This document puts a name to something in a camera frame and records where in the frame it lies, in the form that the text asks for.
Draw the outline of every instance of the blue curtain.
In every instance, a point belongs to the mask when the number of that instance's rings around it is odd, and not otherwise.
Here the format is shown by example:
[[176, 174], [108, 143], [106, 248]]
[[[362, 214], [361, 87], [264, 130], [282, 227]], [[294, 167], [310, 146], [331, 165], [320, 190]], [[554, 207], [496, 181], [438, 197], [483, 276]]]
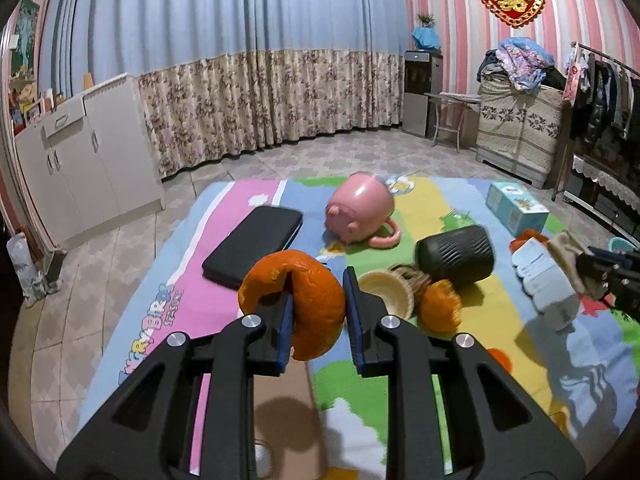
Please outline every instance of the blue curtain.
[[41, 90], [99, 83], [251, 50], [328, 48], [402, 54], [405, 0], [50, 0]]

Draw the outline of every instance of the white cabinet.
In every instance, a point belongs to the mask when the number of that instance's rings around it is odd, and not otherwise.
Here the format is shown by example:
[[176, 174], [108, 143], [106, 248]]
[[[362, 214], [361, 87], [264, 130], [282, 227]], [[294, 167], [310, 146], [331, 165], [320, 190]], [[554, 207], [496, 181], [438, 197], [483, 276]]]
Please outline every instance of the white cabinet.
[[92, 130], [86, 118], [76, 121], [49, 137], [53, 164], [61, 171], [78, 204], [83, 230], [120, 214], [116, 195], [104, 163], [92, 143]]
[[72, 248], [164, 207], [136, 79], [74, 96], [15, 137], [24, 180], [56, 245]]
[[29, 126], [15, 138], [20, 168], [40, 220], [54, 242], [82, 232], [80, 210], [55, 166], [41, 123]]

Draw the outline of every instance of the cabinet door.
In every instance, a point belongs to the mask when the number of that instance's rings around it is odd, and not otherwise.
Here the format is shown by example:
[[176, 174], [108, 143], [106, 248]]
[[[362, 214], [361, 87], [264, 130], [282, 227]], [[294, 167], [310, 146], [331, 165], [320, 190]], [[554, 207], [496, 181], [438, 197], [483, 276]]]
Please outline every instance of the cabinet door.
[[42, 124], [22, 131], [15, 144], [31, 199], [53, 243], [80, 234], [84, 229], [80, 211], [64, 176], [56, 171]]
[[95, 131], [98, 154], [116, 193], [120, 213], [132, 211], [162, 195], [151, 155], [138, 83], [121, 78], [88, 92], [84, 108]]
[[118, 216], [116, 197], [100, 157], [94, 150], [86, 118], [49, 137], [56, 171], [64, 175], [85, 230]]

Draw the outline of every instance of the mug handle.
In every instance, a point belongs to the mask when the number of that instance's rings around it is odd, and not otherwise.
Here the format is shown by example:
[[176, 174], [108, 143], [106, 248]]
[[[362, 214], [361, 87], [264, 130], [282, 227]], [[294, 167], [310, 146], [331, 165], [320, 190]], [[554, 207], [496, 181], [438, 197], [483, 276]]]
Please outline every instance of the mug handle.
[[400, 243], [400, 237], [402, 233], [398, 224], [394, 222], [393, 219], [387, 218], [385, 220], [385, 224], [388, 224], [391, 227], [393, 233], [389, 236], [373, 236], [369, 239], [369, 247], [374, 249], [390, 249], [391, 247], [395, 247]]

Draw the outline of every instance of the tissue box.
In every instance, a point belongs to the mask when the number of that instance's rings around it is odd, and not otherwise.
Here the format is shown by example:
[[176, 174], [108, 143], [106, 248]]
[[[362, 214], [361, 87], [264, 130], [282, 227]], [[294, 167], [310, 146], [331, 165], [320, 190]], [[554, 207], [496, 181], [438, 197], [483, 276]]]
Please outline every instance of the tissue box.
[[486, 206], [517, 237], [525, 229], [542, 231], [549, 209], [513, 182], [494, 182], [486, 196]]

